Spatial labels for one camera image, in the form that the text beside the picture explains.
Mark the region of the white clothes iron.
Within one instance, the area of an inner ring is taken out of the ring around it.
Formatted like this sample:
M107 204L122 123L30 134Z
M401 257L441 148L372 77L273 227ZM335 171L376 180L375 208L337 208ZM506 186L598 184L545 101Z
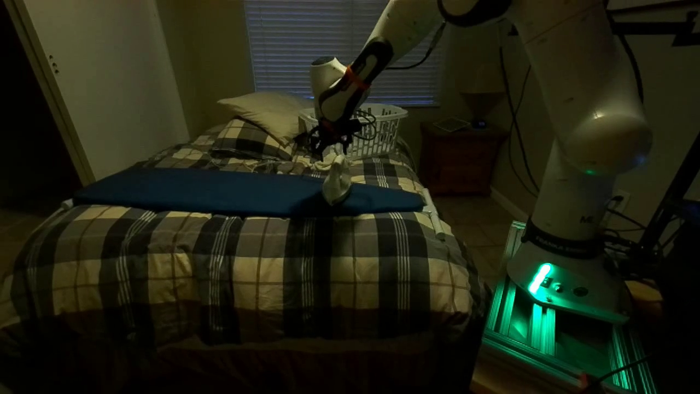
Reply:
M322 196L328 205L337 205L352 189L347 157L343 154L328 154L322 164L327 172L322 185Z

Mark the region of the white laundry basket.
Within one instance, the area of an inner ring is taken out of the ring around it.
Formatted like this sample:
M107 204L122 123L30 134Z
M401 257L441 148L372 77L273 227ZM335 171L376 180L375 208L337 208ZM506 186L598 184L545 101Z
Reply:
M363 125L361 132L353 136L349 145L348 160L369 159L378 155L388 154L394 150L398 140L400 123L407 117L407 110L386 104L362 104L354 110L349 119L358 119ZM299 130L296 137L300 148L308 151L308 133L318 124L314 109L303 109L299 113ZM342 154L342 146L336 144L326 148L322 155L312 155L320 159L328 154Z

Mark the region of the beige pillow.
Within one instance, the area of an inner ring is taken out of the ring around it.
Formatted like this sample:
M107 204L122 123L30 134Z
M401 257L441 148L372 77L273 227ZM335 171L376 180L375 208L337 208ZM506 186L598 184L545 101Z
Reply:
M293 142L299 131L299 113L313 101L287 92L260 91L217 101L234 115L262 128L280 145Z

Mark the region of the plaid pillow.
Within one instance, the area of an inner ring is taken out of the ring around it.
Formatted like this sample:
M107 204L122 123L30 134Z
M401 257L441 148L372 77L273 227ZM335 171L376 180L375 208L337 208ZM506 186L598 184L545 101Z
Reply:
M284 146L254 123L234 118L217 133L211 152L239 159L291 160L296 149L295 142Z

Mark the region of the window with blinds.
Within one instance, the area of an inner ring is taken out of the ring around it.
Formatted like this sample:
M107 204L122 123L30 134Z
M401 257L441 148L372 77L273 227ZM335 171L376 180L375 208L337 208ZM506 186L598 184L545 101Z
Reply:
M388 0L244 0L257 91L312 97L310 66L320 57L350 64L363 49ZM439 104L445 37L434 33L383 72L369 102L401 107Z

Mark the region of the square flat tray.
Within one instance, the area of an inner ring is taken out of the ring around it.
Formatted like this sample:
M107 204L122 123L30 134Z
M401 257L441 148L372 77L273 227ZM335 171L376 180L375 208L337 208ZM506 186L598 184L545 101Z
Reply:
M457 118L450 117L447 119L441 119L433 122L433 126L436 127L441 132L453 133L458 131L469 130L471 125L468 121Z

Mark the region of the blue ironing board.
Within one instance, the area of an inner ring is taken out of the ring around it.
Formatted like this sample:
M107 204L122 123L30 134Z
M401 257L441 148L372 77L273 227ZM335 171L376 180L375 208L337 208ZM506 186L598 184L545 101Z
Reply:
M323 182L323 179L302 175L201 168L130 168L78 190L63 205L122 205L157 212L274 218L425 212L436 237L439 240L446 237L427 190L413 194L352 183L343 202L328 205L322 196Z

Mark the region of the wooden nightstand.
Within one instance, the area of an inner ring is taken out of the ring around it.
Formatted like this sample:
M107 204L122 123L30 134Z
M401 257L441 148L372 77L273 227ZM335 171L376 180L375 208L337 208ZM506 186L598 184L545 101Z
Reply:
M422 122L418 178L432 195L490 195L493 167L507 138L499 127L446 132Z

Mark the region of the plaid comforter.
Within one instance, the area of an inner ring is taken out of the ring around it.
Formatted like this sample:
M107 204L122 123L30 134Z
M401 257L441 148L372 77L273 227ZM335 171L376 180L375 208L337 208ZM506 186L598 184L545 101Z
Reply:
M75 204L0 281L0 354L75 339L156 347L433 333L484 319L465 244L417 212L282 218Z

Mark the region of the table lamp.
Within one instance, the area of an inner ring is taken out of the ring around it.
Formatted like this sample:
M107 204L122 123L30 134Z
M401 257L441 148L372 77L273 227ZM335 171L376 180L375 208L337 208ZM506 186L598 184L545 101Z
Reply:
M487 121L487 116L505 95L500 66L494 62L480 64L462 81L458 91L470 110L471 119Z

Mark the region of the white door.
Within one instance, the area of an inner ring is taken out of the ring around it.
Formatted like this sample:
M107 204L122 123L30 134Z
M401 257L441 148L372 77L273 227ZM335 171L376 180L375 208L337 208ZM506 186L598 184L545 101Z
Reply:
M19 17L83 182L189 139L156 0L5 0Z

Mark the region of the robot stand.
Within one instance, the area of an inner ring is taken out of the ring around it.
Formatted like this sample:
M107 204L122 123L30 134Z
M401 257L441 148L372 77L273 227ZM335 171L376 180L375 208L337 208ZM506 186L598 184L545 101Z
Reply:
M578 283L550 261L495 286L487 358L546 394L660 394L628 287Z

